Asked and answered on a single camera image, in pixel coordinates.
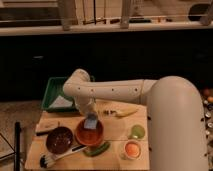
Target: green tray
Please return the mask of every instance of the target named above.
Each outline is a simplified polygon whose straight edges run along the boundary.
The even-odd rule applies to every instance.
[[[68,97],[63,93],[63,85],[66,82],[68,77],[50,77],[47,83],[47,87],[45,90],[44,98],[42,100],[42,110],[47,112],[68,112],[68,111],[76,111],[74,99],[72,97]],[[51,104],[60,96],[66,102],[72,103],[69,107],[52,107]]]

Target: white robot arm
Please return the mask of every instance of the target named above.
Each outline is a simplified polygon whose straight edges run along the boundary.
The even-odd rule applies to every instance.
[[[63,91],[83,114],[93,110],[93,98],[147,106],[151,171],[208,171],[204,108],[195,86],[181,77],[160,80],[90,82],[76,70]]]

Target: cabinet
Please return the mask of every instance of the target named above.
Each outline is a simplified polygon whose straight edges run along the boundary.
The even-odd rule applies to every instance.
[[[1,37],[0,99],[42,99],[49,77],[76,68],[97,81],[179,75],[213,86],[212,38],[211,29]]]

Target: brown bowl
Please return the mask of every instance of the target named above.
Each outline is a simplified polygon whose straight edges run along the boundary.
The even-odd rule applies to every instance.
[[[104,128],[100,121],[97,123],[96,129],[84,128],[85,119],[82,120],[76,128],[75,137],[80,144],[86,146],[98,146],[103,141]]]
[[[48,134],[46,147],[51,153],[62,154],[71,147],[72,142],[72,131],[67,127],[58,127]]]

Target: orange liquid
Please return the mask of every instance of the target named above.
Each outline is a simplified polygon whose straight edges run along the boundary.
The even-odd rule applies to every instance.
[[[133,158],[137,158],[140,155],[140,147],[135,144],[135,143],[128,143],[125,146],[125,150],[128,156],[133,157]]]

